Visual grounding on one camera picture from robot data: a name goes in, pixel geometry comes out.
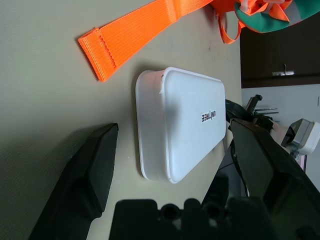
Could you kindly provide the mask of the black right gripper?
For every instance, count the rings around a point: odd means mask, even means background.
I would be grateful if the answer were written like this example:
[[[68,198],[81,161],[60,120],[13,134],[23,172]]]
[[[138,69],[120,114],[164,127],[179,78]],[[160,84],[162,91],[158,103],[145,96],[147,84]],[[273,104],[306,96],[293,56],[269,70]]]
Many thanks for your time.
[[[255,109],[259,101],[263,97],[259,94],[251,97],[246,105],[246,108],[243,108],[238,103],[235,103],[231,100],[225,100],[225,114],[226,120],[230,121],[231,119],[241,119],[246,120],[248,118],[248,113],[253,114],[252,122],[259,126],[260,128],[265,129],[268,133],[273,129],[274,122],[271,117],[265,116],[263,114],[256,114]]]

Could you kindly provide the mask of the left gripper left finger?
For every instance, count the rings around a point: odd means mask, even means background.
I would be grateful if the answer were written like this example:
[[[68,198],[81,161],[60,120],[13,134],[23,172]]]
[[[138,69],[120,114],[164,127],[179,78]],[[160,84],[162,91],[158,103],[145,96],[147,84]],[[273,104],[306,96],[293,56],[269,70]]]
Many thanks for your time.
[[[63,169],[29,239],[85,240],[106,209],[119,126],[94,130]]]

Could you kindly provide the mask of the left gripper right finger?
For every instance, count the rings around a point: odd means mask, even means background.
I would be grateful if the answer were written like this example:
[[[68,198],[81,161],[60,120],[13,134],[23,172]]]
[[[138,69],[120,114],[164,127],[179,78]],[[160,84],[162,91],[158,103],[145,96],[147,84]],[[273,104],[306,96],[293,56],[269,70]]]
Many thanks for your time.
[[[264,203],[280,240],[320,238],[320,193],[296,160],[252,122],[230,123],[239,168],[251,197]]]

